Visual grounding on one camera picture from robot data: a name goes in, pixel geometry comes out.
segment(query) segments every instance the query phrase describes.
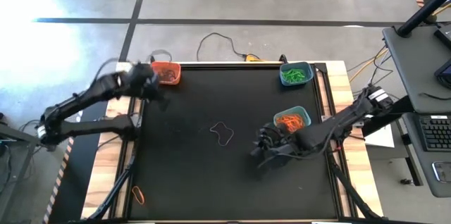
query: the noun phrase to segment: concrete floor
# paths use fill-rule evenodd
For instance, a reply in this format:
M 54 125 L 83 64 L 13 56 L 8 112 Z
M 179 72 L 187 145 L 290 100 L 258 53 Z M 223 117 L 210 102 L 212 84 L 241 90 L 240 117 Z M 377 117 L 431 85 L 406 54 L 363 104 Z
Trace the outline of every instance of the concrete floor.
M 119 57 L 127 24 L 29 23 L 31 18 L 130 18 L 136 0 L 2 0 L 2 44 L 0 64 L 0 111 L 12 127 L 39 118 L 45 107 L 88 86 L 98 67 L 108 58 Z M 415 0 L 144 0 L 140 18 L 265 19 L 396 22 L 408 19 L 418 9 Z M 440 16 L 451 20 L 451 13 Z M 239 52 L 264 59 L 281 54 L 290 60 L 343 60 L 348 68 L 370 58 L 383 46 L 379 27 L 279 27 L 215 25 L 138 25 L 128 53 L 131 61 L 145 60 L 155 49 L 166 49 L 174 61 L 195 61 L 201 38 L 210 32 L 232 37 Z M 203 61 L 237 61 L 224 39 L 206 40 L 199 54 Z M 393 62 L 384 64 L 395 70 Z M 105 71 L 112 70 L 113 65 Z M 352 82 L 354 91 L 371 77 L 373 67 Z M 405 92 L 396 71 L 380 84 L 402 97 Z M 20 213 L 11 220 L 41 221 L 61 164 L 64 146 L 53 154 L 39 152 L 37 172 L 24 181 L 18 201 Z M 405 165 L 373 163 L 376 185 L 389 218 L 446 223 L 449 211 L 435 218 L 425 213 L 449 204 L 435 199 L 428 188 L 400 189 L 394 174 L 405 173 Z

